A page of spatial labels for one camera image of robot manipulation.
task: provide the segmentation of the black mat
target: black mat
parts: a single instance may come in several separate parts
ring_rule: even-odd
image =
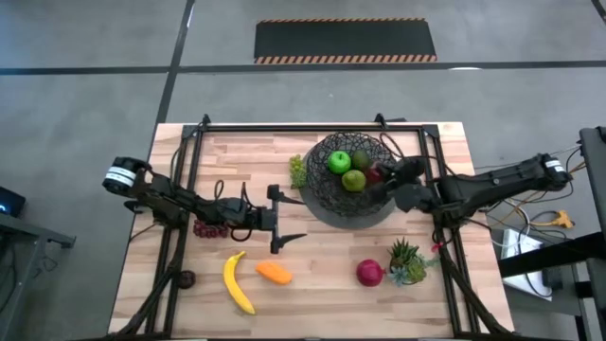
[[[436,59],[423,18],[277,19],[257,24],[255,63],[425,63]]]

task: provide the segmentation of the wooden table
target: wooden table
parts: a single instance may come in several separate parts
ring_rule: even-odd
[[[169,162],[179,144],[182,124],[161,124],[153,141],[150,163],[154,170],[168,174]],[[458,122],[438,123],[447,164],[456,172],[473,173],[472,160]],[[269,205],[266,189],[280,184],[287,196],[299,198],[290,189],[288,159],[305,154],[327,134],[324,133],[220,133],[205,134],[195,190],[212,197],[215,182],[223,179],[223,196],[240,197],[241,182],[247,184],[255,205]],[[391,133],[404,154],[419,154],[415,134]],[[188,160],[184,171],[187,180]],[[140,215],[133,233],[150,225],[151,214]],[[197,283],[180,290],[173,337],[241,338],[364,338],[452,336],[441,269],[428,269],[418,284],[398,288],[388,278],[375,288],[366,288],[355,277],[357,263],[365,259],[387,265],[387,248],[405,236],[420,246],[427,258],[434,254],[432,217],[418,211],[397,209],[383,222],[362,230],[345,230],[323,224],[305,206],[280,204],[280,235],[307,233],[289,242],[279,255],[269,253],[270,234],[254,232],[248,242],[231,239],[200,239],[191,229],[187,236],[184,269],[197,274]],[[161,241],[161,228],[152,229],[134,240],[129,248],[110,323],[110,332],[125,325],[143,302],[152,281]],[[505,291],[489,232],[468,225],[461,229],[472,287],[499,322],[512,330]],[[246,251],[237,268],[237,281],[250,298],[256,315],[244,314],[223,285],[225,260]],[[274,260],[294,273],[288,286],[277,286],[255,272],[261,260]],[[164,321],[166,306],[160,305],[156,328]],[[467,323],[463,298],[457,302],[464,326]]]

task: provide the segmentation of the gray floor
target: gray floor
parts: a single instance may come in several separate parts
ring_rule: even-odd
[[[0,68],[169,64],[185,0],[0,0]],[[589,0],[199,0],[182,64],[251,63],[254,23],[289,17],[424,16],[441,62],[606,59]],[[28,198],[26,218],[78,236],[30,295],[24,340],[107,330],[132,215],[100,182],[116,155],[145,158],[165,75],[0,77],[0,185]],[[476,165],[572,145],[604,125],[606,68],[181,75],[168,122],[463,121]],[[567,209],[597,231],[584,174]],[[576,338],[574,321],[510,302],[516,330]]]

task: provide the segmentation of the fruit bowl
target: fruit bowl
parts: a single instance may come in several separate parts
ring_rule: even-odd
[[[329,169],[332,152],[343,151],[350,157],[356,151],[365,151],[373,162],[395,165],[391,152],[375,137],[361,133],[335,133],[316,144],[307,154],[307,186],[318,204],[342,217],[362,217],[377,213],[390,198],[380,202],[371,200],[368,186],[361,192],[349,192],[342,185],[342,177]]]

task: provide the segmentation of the banana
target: banana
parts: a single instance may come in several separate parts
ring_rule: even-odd
[[[248,300],[236,282],[236,265],[238,265],[238,261],[245,254],[246,252],[242,251],[238,255],[234,255],[227,259],[225,266],[223,267],[223,281],[229,291],[229,295],[234,298],[240,308],[249,314],[255,314],[253,304]]]

